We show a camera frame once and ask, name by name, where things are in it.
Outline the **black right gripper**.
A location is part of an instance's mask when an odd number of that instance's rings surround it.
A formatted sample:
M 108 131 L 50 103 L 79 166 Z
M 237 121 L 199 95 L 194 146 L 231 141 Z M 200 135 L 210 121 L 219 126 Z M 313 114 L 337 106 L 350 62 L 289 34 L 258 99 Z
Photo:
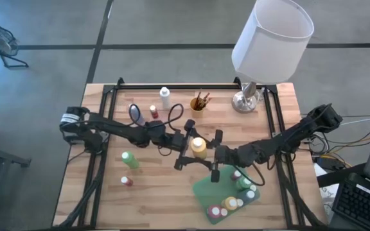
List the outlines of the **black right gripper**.
M 214 161 L 204 161 L 204 165 L 211 170 L 211 182 L 219 182 L 220 171 L 218 170 L 219 164 L 231 165 L 236 164 L 236 150 L 228 146 L 221 145 L 223 138 L 223 131 L 216 130 L 215 138 L 211 141 L 205 139 L 207 149 L 215 149 Z

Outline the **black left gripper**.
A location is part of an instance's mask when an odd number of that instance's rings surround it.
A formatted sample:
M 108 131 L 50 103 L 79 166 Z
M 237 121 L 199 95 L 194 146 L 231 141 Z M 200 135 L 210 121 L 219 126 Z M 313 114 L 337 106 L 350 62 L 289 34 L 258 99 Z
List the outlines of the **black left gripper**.
M 181 170 L 183 166 L 186 166 L 188 164 L 193 164 L 193 163 L 199 163 L 202 164 L 206 167 L 211 167 L 211 162 L 202 160 L 200 158 L 191 158 L 186 156 L 186 151 L 188 149 L 188 144 L 189 144 L 189 139 L 192 138 L 201 138 L 203 139 L 206 143 L 209 143 L 209 140 L 203 137 L 201 134 L 197 132 L 195 129 L 195 121 L 192 119 L 188 119 L 184 125 L 184 129 L 186 131 L 186 134 L 184 138 L 181 141 L 181 147 L 179 149 L 179 156 L 175 161 L 174 168 L 176 170 Z

